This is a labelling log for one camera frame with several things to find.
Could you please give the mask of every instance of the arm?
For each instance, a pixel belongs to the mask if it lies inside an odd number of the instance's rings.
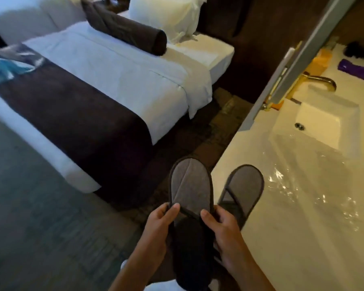
[[[180,206],[167,210],[164,203],[148,217],[143,234],[124,268],[109,291],[143,291],[166,255],[168,226],[178,215]]]
[[[201,211],[204,223],[214,231],[221,260],[242,291],[275,291],[266,275],[253,259],[241,235],[236,218],[215,206],[220,222],[206,210]]]

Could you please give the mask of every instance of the pillow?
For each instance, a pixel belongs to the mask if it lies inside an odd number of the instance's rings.
[[[81,4],[90,26],[94,29],[150,54],[165,54],[167,38],[163,31],[117,15],[89,0],[81,0]]]
[[[175,44],[196,31],[204,2],[206,0],[131,0],[130,17],[163,30],[168,41]]]

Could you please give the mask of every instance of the gray slipper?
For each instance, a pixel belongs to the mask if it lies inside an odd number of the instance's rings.
[[[239,166],[229,175],[218,205],[233,214],[242,229],[263,189],[263,175],[255,166]]]
[[[170,172],[169,194],[170,206],[181,206],[170,225],[177,283],[187,291],[206,290],[213,274],[214,234],[201,220],[200,212],[214,211],[210,173],[197,159],[180,159]]]

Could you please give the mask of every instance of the white pillow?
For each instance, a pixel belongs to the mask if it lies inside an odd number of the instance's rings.
[[[178,43],[197,29],[199,11],[206,0],[131,0],[131,19],[161,29],[170,43]]]

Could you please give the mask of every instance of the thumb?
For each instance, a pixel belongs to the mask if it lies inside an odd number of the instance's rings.
[[[170,225],[175,218],[177,217],[178,213],[180,210],[180,205],[179,203],[175,203],[166,213],[165,216],[162,218],[162,220],[164,220],[164,222],[167,225]]]
[[[209,211],[203,209],[201,210],[201,219],[205,223],[205,225],[208,226],[209,229],[211,229],[213,232],[216,232],[217,229],[221,226],[220,223],[218,223],[213,215],[209,213]]]

